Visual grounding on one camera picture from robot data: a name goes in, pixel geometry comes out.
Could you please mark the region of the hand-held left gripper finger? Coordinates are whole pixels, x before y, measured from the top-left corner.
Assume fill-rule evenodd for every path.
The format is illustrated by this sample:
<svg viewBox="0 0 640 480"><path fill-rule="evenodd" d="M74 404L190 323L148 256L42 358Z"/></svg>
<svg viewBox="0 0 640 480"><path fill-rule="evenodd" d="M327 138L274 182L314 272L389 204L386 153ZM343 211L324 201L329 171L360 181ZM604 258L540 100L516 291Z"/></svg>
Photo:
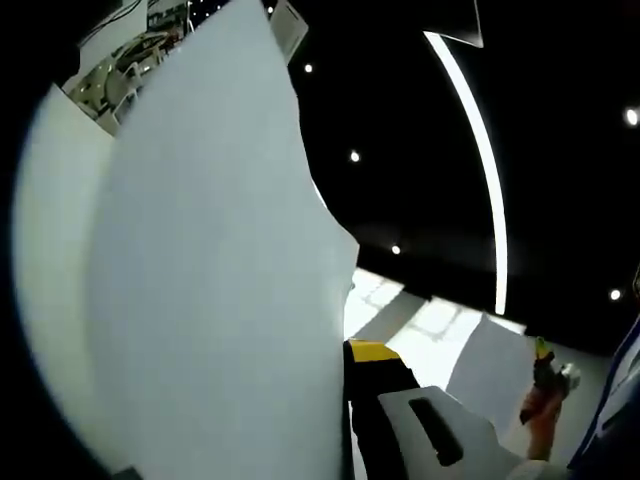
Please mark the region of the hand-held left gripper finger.
<svg viewBox="0 0 640 480"><path fill-rule="evenodd" d="M508 479L523 458L437 386L421 387L386 345L343 343L344 393L369 479Z"/></svg>

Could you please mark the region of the person's right hand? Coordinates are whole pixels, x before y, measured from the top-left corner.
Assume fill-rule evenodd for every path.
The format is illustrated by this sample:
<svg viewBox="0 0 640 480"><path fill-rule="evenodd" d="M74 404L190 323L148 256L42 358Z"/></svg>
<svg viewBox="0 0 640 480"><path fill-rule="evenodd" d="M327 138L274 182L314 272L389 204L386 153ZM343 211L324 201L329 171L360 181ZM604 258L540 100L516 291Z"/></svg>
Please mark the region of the person's right hand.
<svg viewBox="0 0 640 480"><path fill-rule="evenodd" d="M525 395L519 412L520 423L526 425L539 419L555 420L564 399L565 394L562 389L543 389L532 386Z"/></svg>

